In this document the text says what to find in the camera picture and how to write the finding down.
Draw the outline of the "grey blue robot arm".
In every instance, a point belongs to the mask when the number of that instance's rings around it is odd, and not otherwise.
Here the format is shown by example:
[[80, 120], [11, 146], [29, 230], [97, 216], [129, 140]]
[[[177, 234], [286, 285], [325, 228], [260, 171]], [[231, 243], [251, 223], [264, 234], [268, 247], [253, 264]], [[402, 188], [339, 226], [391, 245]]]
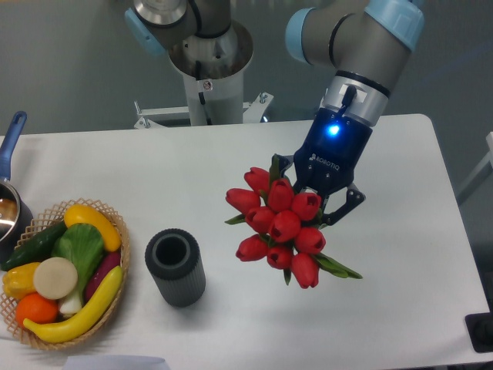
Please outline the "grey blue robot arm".
[[[232, 19], [230, 2], [134, 1], [125, 20], [148, 53], [169, 55], [183, 77], [194, 126], [246, 122], [243, 74], [253, 40]], [[336, 1], [290, 18], [289, 54], [336, 73], [301, 148], [273, 162], [279, 174], [294, 168], [295, 189], [313, 190], [323, 201], [346, 190], [345, 204], [323, 214], [323, 224], [335, 224], [364, 201], [354, 168], [423, 27], [419, 1]]]

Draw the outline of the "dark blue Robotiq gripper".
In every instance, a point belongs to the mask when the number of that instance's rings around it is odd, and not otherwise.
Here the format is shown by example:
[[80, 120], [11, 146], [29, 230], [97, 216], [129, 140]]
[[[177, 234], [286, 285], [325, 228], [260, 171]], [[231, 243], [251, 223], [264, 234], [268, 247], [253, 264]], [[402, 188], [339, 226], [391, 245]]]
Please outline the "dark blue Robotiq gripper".
[[271, 180], [283, 178], [294, 164], [296, 190], [310, 188], [320, 195], [331, 195], [347, 187], [345, 203], [321, 218], [323, 226], [334, 226], [366, 200], [352, 182], [354, 168], [371, 134], [369, 126], [320, 108], [301, 148], [294, 155], [272, 156]]

